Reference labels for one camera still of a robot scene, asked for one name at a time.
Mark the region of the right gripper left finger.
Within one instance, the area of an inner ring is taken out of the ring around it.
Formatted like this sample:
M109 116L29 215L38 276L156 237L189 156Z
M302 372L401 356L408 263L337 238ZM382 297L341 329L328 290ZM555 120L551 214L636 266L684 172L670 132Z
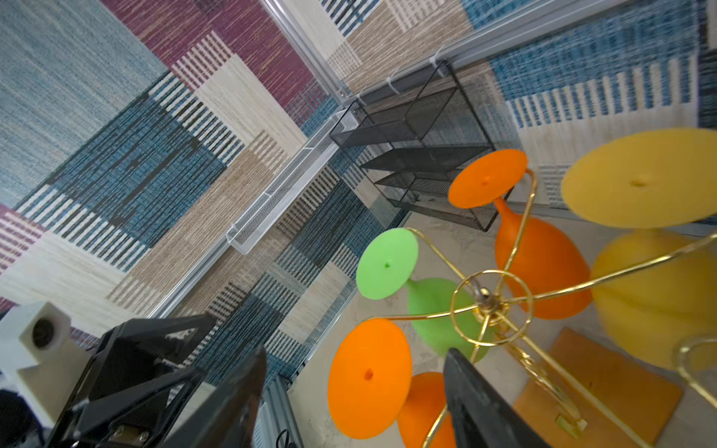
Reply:
M267 354L258 346L229 373L162 447L250 447L261 406Z

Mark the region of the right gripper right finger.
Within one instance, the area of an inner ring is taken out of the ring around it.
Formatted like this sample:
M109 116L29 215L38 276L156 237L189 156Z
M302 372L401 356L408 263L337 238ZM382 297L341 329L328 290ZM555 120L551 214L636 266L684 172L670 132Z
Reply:
M446 354L444 386L456 446L521 448L548 445L455 348Z

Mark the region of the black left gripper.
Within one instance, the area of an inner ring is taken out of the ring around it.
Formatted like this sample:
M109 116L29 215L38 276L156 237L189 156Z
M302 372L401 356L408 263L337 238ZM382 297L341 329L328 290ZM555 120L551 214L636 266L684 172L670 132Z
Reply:
M205 378L195 367L166 364L183 363L216 324L207 313L134 318L106 332L91 353L84 399L63 413L44 446L157 447Z

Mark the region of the yellow wine glass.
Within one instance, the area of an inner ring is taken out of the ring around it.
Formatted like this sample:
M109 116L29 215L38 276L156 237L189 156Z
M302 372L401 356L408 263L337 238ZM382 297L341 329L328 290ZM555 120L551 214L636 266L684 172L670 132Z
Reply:
M716 132L673 128L590 151L563 177L577 216L620 228L593 278L661 257L694 240L671 227L716 213ZM591 290L603 330L629 355L674 370L683 340L716 332L716 248L710 246Z

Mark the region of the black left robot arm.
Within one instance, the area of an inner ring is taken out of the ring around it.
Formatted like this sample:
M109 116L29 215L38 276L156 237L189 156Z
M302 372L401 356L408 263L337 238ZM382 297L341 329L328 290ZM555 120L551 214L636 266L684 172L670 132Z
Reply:
M106 332L59 420L43 427L19 393L1 393L4 447L157 447L203 382L180 364L214 329L216 317L139 318Z

